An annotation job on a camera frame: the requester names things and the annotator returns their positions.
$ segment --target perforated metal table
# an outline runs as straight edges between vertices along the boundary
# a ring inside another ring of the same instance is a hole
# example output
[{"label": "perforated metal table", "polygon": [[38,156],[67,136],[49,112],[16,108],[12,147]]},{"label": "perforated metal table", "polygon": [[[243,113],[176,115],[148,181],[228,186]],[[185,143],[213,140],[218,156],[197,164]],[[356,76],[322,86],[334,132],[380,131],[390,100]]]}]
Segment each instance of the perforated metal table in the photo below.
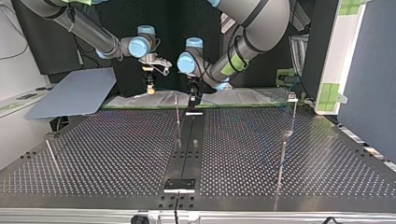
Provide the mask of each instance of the perforated metal table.
[{"label": "perforated metal table", "polygon": [[304,108],[206,109],[180,129],[174,110],[104,110],[50,146],[0,172],[0,208],[396,213],[396,174]]}]

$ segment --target white wall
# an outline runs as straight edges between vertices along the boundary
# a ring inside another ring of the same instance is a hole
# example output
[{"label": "white wall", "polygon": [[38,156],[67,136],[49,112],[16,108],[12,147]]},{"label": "white wall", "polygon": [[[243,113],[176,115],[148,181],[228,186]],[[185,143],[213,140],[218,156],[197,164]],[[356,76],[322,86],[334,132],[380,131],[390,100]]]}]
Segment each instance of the white wall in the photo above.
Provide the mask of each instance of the white wall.
[{"label": "white wall", "polygon": [[[0,1],[11,5],[9,0]],[[14,24],[18,24],[14,14],[2,7],[1,9],[15,22]],[[0,13],[0,58],[21,52],[25,44],[26,40]],[[30,50],[16,58],[0,60],[0,101],[42,86],[45,86],[44,77],[40,75]],[[40,144],[44,135],[50,131],[46,120],[24,118],[31,107],[0,119],[0,170]]]},{"label": "white wall", "polygon": [[[11,6],[10,0],[0,1]],[[2,7],[0,9],[19,26],[13,13]],[[0,58],[21,52],[25,44],[26,40],[0,13]],[[0,101],[44,85],[44,77],[40,75],[29,49],[16,58],[0,60]]]},{"label": "white wall", "polygon": [[0,170],[44,141],[50,132],[47,120],[27,120],[23,117],[32,108],[30,105],[0,119]]}]

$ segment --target vertical metal post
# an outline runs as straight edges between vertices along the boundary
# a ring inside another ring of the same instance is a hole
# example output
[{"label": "vertical metal post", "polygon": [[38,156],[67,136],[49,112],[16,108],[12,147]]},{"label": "vertical metal post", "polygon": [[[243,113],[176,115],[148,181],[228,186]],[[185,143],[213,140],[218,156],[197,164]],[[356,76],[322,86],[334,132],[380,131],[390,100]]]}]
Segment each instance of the vertical metal post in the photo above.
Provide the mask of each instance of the vertical metal post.
[{"label": "vertical metal post", "polygon": [[55,154],[53,154],[52,146],[50,145],[49,139],[46,139],[46,144],[47,144],[47,148],[49,149],[50,156],[52,157],[53,160],[56,161]]},{"label": "vertical metal post", "polygon": [[293,118],[294,118],[294,119],[296,118],[297,104],[298,104],[298,101],[296,101],[296,102],[294,103],[294,111],[293,111]]},{"label": "vertical metal post", "polygon": [[178,95],[175,92],[175,105],[176,105],[176,115],[177,115],[177,127],[180,130],[180,112],[178,111]]},{"label": "vertical metal post", "polygon": [[282,143],[282,149],[280,152],[280,165],[279,165],[279,173],[277,176],[277,185],[278,186],[280,186],[282,184],[283,163],[285,162],[286,145],[287,145],[287,142]]}]

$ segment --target metal hole grid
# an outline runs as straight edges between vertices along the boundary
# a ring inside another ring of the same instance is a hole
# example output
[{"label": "metal hole grid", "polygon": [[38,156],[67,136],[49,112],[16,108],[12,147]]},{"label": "metal hole grid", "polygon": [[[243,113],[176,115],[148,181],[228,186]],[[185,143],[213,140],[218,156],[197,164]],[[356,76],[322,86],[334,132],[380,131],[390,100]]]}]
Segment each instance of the metal hole grid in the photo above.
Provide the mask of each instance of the metal hole grid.
[{"label": "metal hole grid", "polygon": [[155,196],[178,137],[176,112],[100,111],[3,179],[2,193]]},{"label": "metal hole grid", "polygon": [[[395,181],[367,164],[332,126],[298,110],[280,197],[396,199]],[[200,195],[273,198],[282,139],[291,127],[288,108],[206,110]]]}]

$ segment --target black backdrop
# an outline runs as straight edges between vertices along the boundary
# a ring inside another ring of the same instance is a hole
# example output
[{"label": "black backdrop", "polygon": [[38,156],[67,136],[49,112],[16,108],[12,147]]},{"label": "black backdrop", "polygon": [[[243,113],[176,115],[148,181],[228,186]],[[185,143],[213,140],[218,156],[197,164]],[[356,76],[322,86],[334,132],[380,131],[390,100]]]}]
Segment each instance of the black backdrop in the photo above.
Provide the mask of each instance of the black backdrop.
[{"label": "black backdrop", "polygon": [[[142,24],[156,28],[162,40],[158,52],[174,64],[169,77],[157,76],[160,88],[184,91],[186,77],[177,72],[176,62],[188,37],[205,41],[205,56],[212,63],[219,58],[220,12],[204,0],[111,0],[98,5],[96,11],[102,25],[117,37],[136,35],[137,26]],[[122,96],[145,92],[137,59],[112,62]]]}]

